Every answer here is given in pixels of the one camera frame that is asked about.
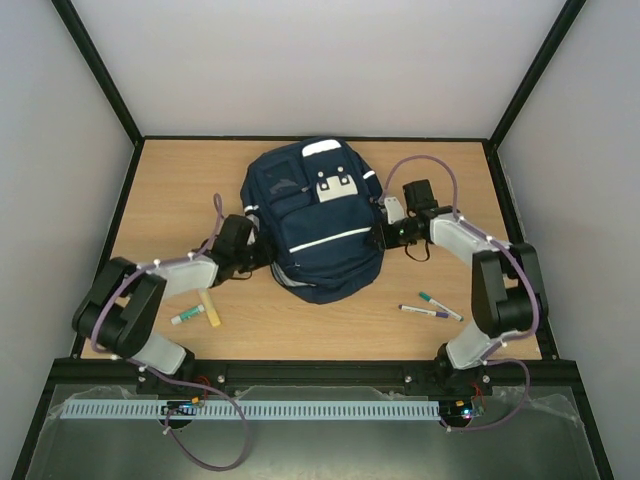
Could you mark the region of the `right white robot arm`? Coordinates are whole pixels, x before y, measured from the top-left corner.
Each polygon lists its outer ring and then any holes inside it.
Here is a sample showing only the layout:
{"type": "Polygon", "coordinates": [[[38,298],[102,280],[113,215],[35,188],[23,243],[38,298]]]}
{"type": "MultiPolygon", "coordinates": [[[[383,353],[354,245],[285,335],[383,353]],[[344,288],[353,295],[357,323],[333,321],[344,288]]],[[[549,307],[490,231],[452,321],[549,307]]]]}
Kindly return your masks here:
{"type": "Polygon", "coordinates": [[[424,241],[447,250],[471,269],[472,319],[435,357],[432,378],[446,393],[480,379],[495,351],[537,333],[548,312],[538,257],[527,243],[502,242],[482,231],[455,206],[440,206],[430,182],[403,187],[406,205],[384,193],[377,205],[382,220],[372,230],[381,250],[424,241]]]}

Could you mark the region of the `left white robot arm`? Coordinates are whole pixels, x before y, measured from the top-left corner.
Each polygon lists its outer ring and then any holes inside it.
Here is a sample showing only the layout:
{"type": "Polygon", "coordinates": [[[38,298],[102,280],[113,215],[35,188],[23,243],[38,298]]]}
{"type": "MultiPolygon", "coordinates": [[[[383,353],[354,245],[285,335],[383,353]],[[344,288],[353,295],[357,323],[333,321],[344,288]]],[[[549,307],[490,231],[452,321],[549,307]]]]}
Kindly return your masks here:
{"type": "Polygon", "coordinates": [[[173,376],[188,351],[153,331],[163,301],[251,273],[269,265],[275,254],[274,241],[250,218],[230,215],[217,220],[211,237],[183,257],[149,264],[109,260],[77,308],[72,327],[97,353],[173,376]]]}

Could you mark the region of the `navy blue student backpack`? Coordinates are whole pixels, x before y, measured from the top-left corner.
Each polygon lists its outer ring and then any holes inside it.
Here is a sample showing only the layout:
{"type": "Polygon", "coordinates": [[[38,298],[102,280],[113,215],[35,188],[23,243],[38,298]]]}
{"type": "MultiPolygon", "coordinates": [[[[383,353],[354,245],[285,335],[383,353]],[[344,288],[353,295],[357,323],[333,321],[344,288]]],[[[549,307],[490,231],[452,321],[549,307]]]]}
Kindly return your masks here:
{"type": "Polygon", "coordinates": [[[276,282],[317,305],[343,300],[378,277],[372,239],[382,214],[374,169],[338,138],[312,138],[260,155],[240,191],[244,213],[271,240],[276,282]]]}

